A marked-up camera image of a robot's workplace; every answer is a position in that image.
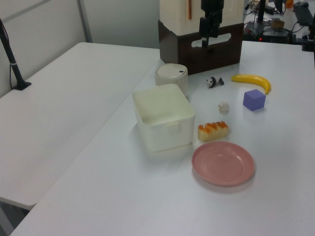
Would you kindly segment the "dark robot gripper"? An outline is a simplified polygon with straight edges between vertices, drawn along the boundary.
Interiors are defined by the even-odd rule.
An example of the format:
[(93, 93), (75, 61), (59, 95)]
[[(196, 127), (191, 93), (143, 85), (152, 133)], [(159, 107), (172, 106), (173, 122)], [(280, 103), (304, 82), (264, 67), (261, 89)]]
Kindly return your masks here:
[(199, 34), (202, 37), (202, 47), (207, 47), (207, 52), (212, 52), (212, 39), (217, 38), (219, 27), (222, 23), (222, 10), (215, 12), (206, 12), (204, 17), (200, 18)]

